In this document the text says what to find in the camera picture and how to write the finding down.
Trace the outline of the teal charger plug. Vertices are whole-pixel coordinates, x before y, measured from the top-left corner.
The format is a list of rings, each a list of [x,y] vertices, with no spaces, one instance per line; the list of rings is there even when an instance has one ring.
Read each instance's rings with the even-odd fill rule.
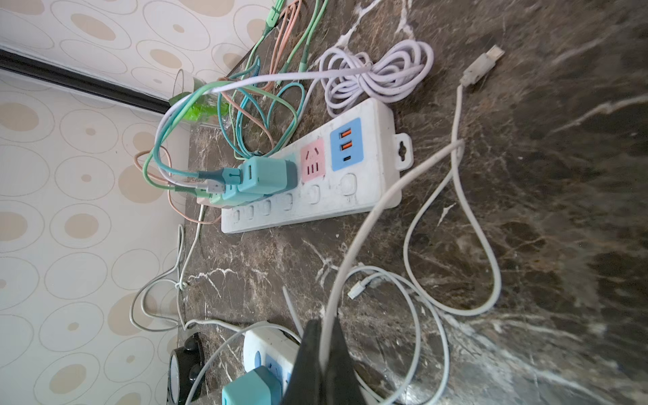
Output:
[[[266,157],[252,157],[240,166],[240,192],[271,196],[292,190],[298,185],[295,162]]]
[[[263,194],[241,192],[236,185],[228,185],[225,192],[213,193],[209,197],[209,204],[216,208],[228,209],[246,205],[263,198]]]
[[[277,377],[265,366],[249,371],[222,390],[223,405],[278,405],[283,388]]]

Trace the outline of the blue white power strip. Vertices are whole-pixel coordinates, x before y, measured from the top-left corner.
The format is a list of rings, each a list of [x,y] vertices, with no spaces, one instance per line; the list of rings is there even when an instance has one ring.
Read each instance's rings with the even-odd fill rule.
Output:
[[[287,332],[258,328],[245,333],[243,366],[246,372],[260,366],[269,369],[282,383],[285,393],[295,366],[299,344]]]

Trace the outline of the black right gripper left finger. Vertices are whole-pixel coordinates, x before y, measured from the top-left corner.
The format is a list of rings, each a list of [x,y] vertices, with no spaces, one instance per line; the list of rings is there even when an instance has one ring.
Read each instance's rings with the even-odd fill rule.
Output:
[[[281,405],[322,403],[322,369],[319,362],[322,321],[307,322],[295,365]]]

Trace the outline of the multicolour white power strip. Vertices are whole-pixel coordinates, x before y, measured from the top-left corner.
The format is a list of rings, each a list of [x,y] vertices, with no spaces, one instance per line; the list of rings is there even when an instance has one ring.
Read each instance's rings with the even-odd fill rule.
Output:
[[[225,209],[225,234],[369,212],[413,166],[410,136],[395,128],[392,110],[367,99],[280,152],[297,169],[294,188]]]

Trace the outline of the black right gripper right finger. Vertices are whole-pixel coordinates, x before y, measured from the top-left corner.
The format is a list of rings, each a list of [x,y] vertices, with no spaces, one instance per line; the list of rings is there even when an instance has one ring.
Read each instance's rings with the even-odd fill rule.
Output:
[[[324,403],[328,405],[366,405],[337,318],[332,329],[329,360],[323,378],[323,392]]]

